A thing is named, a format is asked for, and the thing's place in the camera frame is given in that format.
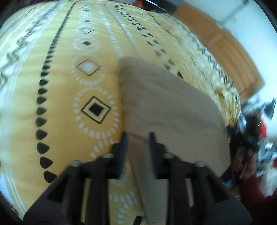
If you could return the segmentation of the grey pants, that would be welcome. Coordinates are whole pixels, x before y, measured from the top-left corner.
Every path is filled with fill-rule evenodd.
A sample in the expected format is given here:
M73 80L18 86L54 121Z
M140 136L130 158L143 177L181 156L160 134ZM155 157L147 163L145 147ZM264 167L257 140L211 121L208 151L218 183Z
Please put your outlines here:
M203 160L221 176L231 163L227 123L207 94L144 60L121 58L119 82L128 154L146 220L165 224L167 181L154 178L149 133L182 160Z

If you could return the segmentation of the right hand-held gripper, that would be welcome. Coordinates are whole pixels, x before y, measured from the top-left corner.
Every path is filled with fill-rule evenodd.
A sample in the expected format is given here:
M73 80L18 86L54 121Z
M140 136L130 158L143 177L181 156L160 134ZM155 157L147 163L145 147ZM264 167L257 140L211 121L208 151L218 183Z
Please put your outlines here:
M272 159L275 151L272 147L266 147L267 130L266 125L263 123L262 115L265 114L271 120L274 115L275 106L276 99L273 99L271 103L252 108L246 115L240 114L236 128L227 127L231 138L229 143L231 161L234 160L240 147L245 152L252 150L257 154L257 165L259 168L262 167L263 163Z

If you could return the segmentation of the wooden bed headboard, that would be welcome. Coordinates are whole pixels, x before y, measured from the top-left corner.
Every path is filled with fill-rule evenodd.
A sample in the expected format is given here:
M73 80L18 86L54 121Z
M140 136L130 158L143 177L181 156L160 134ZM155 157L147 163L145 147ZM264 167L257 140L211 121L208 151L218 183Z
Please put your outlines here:
M244 47L216 20L197 9L182 3L173 14L197 36L232 79L244 104L263 86L264 80Z

